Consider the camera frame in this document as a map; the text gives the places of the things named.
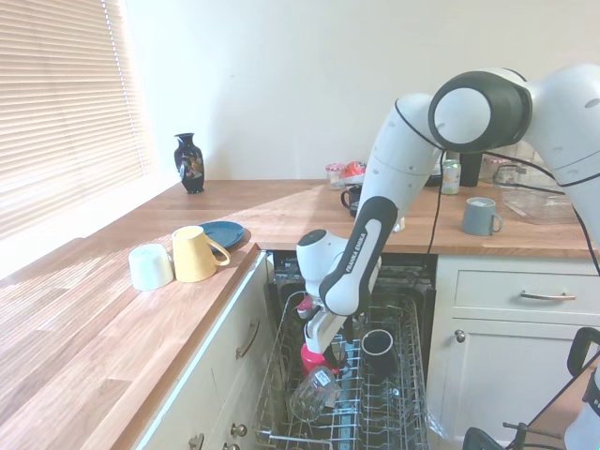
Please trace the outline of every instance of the grey mug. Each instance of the grey mug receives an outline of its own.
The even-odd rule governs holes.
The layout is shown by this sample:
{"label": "grey mug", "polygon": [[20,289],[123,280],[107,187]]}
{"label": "grey mug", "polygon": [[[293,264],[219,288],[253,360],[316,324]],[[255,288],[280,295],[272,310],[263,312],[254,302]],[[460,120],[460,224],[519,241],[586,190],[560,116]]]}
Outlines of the grey mug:
{"label": "grey mug", "polygon": [[496,202],[485,197],[467,200],[462,217],[462,231],[475,236],[489,236],[503,228],[503,218],[496,213]]}

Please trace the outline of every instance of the window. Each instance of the window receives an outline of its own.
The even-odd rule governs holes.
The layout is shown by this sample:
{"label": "window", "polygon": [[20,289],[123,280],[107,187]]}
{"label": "window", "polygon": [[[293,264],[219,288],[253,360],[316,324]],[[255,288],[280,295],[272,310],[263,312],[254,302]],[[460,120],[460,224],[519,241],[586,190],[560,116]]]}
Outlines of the window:
{"label": "window", "polygon": [[118,0],[0,0],[0,242],[156,172],[126,34]]}

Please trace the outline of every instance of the white cabinet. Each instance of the white cabinet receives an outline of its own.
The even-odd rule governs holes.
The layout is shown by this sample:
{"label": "white cabinet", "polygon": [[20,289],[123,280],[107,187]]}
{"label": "white cabinet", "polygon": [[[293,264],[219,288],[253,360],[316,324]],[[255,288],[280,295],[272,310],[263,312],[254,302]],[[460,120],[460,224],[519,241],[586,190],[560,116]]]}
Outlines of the white cabinet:
{"label": "white cabinet", "polygon": [[531,421],[570,379],[576,331],[600,324],[600,278],[582,260],[440,257],[436,288],[427,406],[447,441],[432,447],[461,448],[469,427],[508,444],[503,422]]}
{"label": "white cabinet", "polygon": [[251,421],[275,340],[265,302],[268,271],[262,253],[140,437],[137,449],[189,450],[189,440],[202,434],[202,450],[220,450],[224,443],[237,443],[230,434],[233,422],[247,426],[247,436],[237,439],[252,448]]}
{"label": "white cabinet", "polygon": [[[448,357],[441,423],[455,448],[470,427],[506,446],[503,422],[528,423],[569,381],[566,358],[578,326],[454,319],[435,353]],[[455,332],[464,333],[458,342]]]}

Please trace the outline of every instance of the vase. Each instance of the vase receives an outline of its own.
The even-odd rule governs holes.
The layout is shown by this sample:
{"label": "vase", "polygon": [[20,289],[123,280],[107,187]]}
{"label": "vase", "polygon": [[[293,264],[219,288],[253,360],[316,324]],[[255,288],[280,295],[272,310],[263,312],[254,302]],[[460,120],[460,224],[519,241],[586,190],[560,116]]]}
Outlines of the vase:
{"label": "vase", "polygon": [[204,190],[203,152],[194,145],[194,133],[176,134],[179,147],[175,150],[175,166],[179,171],[181,184],[189,194],[198,194]]}

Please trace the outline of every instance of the kitchen counter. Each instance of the kitchen counter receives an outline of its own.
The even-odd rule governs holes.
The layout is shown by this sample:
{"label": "kitchen counter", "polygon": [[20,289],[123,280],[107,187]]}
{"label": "kitchen counter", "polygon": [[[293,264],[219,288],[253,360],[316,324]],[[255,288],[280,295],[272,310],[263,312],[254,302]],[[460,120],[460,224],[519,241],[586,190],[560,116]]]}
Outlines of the kitchen counter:
{"label": "kitchen counter", "polygon": [[[462,233],[465,200],[498,194],[478,187],[443,196],[432,252],[588,257],[577,224],[531,225],[503,207],[502,232]],[[436,189],[423,191],[386,252],[427,250],[436,199]],[[133,248],[146,242],[170,248],[175,229],[218,219],[247,228],[231,265],[201,283],[175,281],[155,292],[130,286]],[[347,237],[352,226],[339,192],[322,181],[210,182],[200,195],[175,186],[6,278],[0,282],[0,447],[129,448],[257,251],[295,249],[317,228]]]}

